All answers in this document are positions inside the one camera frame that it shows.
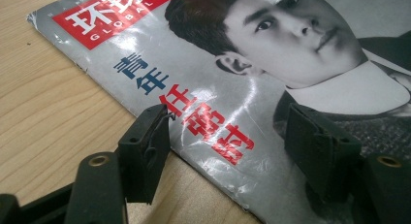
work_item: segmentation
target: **white collar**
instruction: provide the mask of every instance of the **white collar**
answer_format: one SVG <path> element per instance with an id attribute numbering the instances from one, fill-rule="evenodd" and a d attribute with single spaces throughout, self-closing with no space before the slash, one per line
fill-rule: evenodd
<path id="1" fill-rule="evenodd" d="M 378 114 L 410 100 L 408 90 L 371 61 L 316 85 L 286 90 L 301 105 L 340 114 Z"/>

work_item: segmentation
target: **man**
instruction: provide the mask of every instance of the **man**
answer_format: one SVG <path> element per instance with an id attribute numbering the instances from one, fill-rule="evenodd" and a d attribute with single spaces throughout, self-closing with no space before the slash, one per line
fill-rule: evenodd
<path id="1" fill-rule="evenodd" d="M 247 76 L 267 74 L 285 83 L 286 93 L 274 115 L 280 135 L 290 102 L 342 121 L 337 123 L 363 141 L 365 148 L 375 144 L 367 142 L 369 136 L 374 139 L 384 132 L 387 116 L 411 114 L 407 88 L 411 82 L 403 75 L 407 70 L 399 67 L 399 73 L 370 62 L 349 25 L 324 0 L 172 0 L 166 19 L 178 37 L 214 54 L 223 70 Z M 401 58 L 410 60 L 407 46 L 407 55 Z M 410 140 L 391 143 L 407 146 L 406 159 L 411 150 L 409 119 L 389 122 L 395 126 L 394 135 L 402 131 L 400 136 Z M 374 133 L 365 131 L 369 125 Z M 376 148 L 403 156 L 397 148 Z"/>

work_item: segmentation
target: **magazine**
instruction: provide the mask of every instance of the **magazine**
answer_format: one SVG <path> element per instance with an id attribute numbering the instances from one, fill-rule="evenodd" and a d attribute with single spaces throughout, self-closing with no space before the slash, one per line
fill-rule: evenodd
<path id="1" fill-rule="evenodd" d="M 60 0 L 27 19 L 132 114 L 167 104 L 173 151 L 262 222 L 351 223 L 313 211 L 287 108 L 409 161 L 410 1 Z"/>

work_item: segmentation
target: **wrinkled cover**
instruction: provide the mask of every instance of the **wrinkled cover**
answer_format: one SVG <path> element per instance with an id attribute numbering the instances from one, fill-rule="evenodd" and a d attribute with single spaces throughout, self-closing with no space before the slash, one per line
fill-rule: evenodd
<path id="1" fill-rule="evenodd" d="M 28 21 L 134 115 L 168 104 L 177 115 L 171 123 L 173 150 L 263 222 L 351 222 L 347 210 L 323 219 L 309 206 L 304 177 L 273 129 L 284 84 L 217 68 L 213 55 L 169 29 L 164 18 L 169 1 L 61 0 L 33 12 Z M 357 9 L 346 3 L 351 0 L 331 1 L 354 22 L 358 37 L 400 33 L 398 21 L 386 32 L 368 33 L 362 24 L 370 23 L 356 20 L 359 11 L 378 11 L 376 24 L 390 25 L 391 19 L 381 16 L 385 5 L 373 3 L 365 11 L 362 5 L 370 0 L 356 0 Z M 388 1 L 409 6 L 411 0 Z M 406 19 L 399 23 L 409 27 Z"/>

